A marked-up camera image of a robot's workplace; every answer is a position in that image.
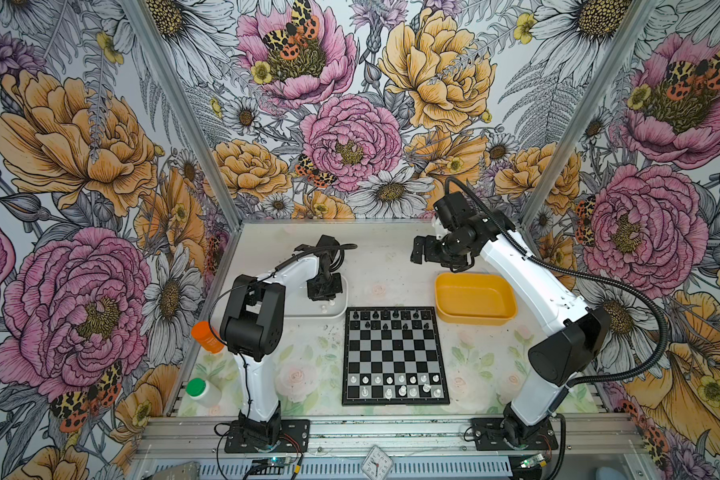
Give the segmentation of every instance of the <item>floral wallpaper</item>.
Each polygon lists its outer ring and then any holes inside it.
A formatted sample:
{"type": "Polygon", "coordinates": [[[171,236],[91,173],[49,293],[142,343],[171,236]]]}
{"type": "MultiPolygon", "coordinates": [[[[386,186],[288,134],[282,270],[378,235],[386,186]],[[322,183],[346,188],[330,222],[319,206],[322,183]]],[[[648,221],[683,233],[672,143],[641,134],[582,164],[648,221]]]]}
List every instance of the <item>floral wallpaper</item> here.
{"type": "MultiPolygon", "coordinates": [[[[661,2],[646,30],[660,24],[665,34],[629,52],[530,230],[548,262],[621,279],[663,310],[659,362],[605,390],[665,478],[720,480],[720,1],[661,2]]],[[[510,158],[496,190],[532,189],[533,158],[510,158]]],[[[612,315],[600,372],[656,348],[656,321],[634,297],[560,281],[612,315]]]]}
{"type": "MultiPolygon", "coordinates": [[[[139,57],[122,1],[102,2],[106,32],[139,57]]],[[[355,219],[431,217],[451,175],[518,216],[630,1],[146,4],[240,215],[355,219]]]]}
{"type": "Polygon", "coordinates": [[[0,0],[0,478],[129,474],[230,238],[113,5],[0,0]]]}

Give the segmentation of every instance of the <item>floral tablecloth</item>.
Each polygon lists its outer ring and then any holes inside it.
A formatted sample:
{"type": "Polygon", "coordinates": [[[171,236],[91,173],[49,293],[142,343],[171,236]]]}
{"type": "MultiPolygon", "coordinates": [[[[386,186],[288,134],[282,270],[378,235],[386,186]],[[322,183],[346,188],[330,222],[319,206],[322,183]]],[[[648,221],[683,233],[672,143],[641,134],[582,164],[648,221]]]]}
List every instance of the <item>floral tablecloth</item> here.
{"type": "MultiPolygon", "coordinates": [[[[276,351],[275,388],[284,416],[447,415],[500,413],[528,375],[534,335],[518,329],[451,325],[438,321],[451,404],[442,406],[342,406],[343,321],[300,322],[287,327],[276,351]]],[[[242,404],[237,364],[228,351],[201,351],[192,377],[222,390],[213,408],[184,396],[179,416],[236,416],[242,404]]],[[[560,412],[597,412],[585,385],[573,389],[560,412]]]]}

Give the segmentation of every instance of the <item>black cable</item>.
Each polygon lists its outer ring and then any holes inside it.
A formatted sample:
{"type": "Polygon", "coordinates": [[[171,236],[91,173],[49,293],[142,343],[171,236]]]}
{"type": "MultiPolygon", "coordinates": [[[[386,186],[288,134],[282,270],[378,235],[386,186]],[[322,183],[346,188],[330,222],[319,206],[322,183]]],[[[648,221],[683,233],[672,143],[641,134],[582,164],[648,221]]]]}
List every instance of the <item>black cable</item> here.
{"type": "MultiPolygon", "coordinates": [[[[504,237],[507,239],[507,241],[514,247],[520,254],[523,256],[528,255],[528,251],[520,245],[515,238],[513,238],[509,233],[507,232],[507,229],[504,227],[504,224],[502,222],[497,221],[494,216],[493,212],[483,203],[483,201],[476,195],[475,192],[472,191],[471,187],[467,186],[459,180],[458,178],[448,177],[445,179],[445,185],[444,190],[445,194],[448,194],[450,183],[454,183],[461,187],[462,191],[467,194],[475,203],[477,206],[480,206],[483,212],[486,213],[488,216],[488,219],[490,222],[499,228],[499,231],[504,235],[504,237]]],[[[648,369],[653,367],[655,364],[658,363],[659,359],[661,359],[661,356],[664,353],[664,350],[666,350],[666,346],[669,343],[670,340],[670,328],[667,325],[666,321],[664,320],[664,315],[662,314],[661,310],[659,310],[659,307],[656,306],[656,304],[648,298],[643,292],[640,292],[639,290],[633,288],[632,286],[629,286],[625,283],[621,283],[618,280],[614,280],[611,278],[608,278],[606,276],[598,276],[598,275],[590,275],[590,274],[583,274],[581,272],[577,272],[576,270],[568,270],[567,268],[562,268],[560,266],[547,264],[546,262],[543,262],[541,259],[537,258],[534,255],[528,255],[528,260],[531,262],[543,266],[544,268],[548,270],[552,270],[553,272],[557,272],[558,274],[566,274],[571,276],[576,276],[578,278],[583,278],[585,280],[590,280],[593,282],[603,283],[606,285],[614,286],[615,288],[621,289],[627,293],[630,293],[634,295],[635,298],[640,300],[641,302],[645,303],[645,305],[648,307],[648,309],[653,313],[653,316],[656,318],[656,322],[659,327],[659,340],[656,342],[656,348],[653,350],[653,352],[650,354],[647,360],[639,364],[638,366],[635,366],[632,369],[626,370],[625,372],[621,373],[611,373],[611,374],[605,374],[605,375],[592,375],[592,376],[580,376],[575,379],[571,379],[567,382],[566,386],[570,389],[576,385],[579,385],[581,383],[600,383],[600,382],[617,382],[619,380],[624,379],[631,379],[638,375],[640,375],[643,372],[646,372],[648,369]]]]}
{"type": "Polygon", "coordinates": [[[565,416],[562,413],[558,413],[557,417],[560,419],[560,447],[557,449],[557,461],[547,480],[554,480],[554,478],[557,477],[557,474],[560,473],[560,469],[563,467],[563,458],[565,457],[565,416]]]}

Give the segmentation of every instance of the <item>green bottle cap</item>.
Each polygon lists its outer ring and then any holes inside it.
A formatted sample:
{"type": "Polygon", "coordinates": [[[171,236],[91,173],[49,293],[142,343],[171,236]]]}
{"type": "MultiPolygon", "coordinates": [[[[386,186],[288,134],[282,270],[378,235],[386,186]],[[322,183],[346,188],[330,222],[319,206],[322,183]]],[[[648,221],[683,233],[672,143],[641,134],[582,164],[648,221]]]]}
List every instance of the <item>green bottle cap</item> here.
{"type": "Polygon", "coordinates": [[[206,390],[206,381],[203,379],[191,379],[186,384],[186,394],[189,396],[201,396],[206,390]]]}

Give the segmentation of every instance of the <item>flower bud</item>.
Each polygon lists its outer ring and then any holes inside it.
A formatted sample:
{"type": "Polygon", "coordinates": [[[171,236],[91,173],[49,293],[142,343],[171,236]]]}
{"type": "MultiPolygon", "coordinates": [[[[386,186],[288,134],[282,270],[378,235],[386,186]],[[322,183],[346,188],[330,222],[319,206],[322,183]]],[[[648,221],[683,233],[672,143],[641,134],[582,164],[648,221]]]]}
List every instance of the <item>flower bud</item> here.
{"type": "Polygon", "coordinates": [[[11,215],[22,222],[36,222],[48,220],[50,212],[40,203],[40,199],[32,194],[12,194],[0,197],[0,203],[8,209],[11,215]]]}

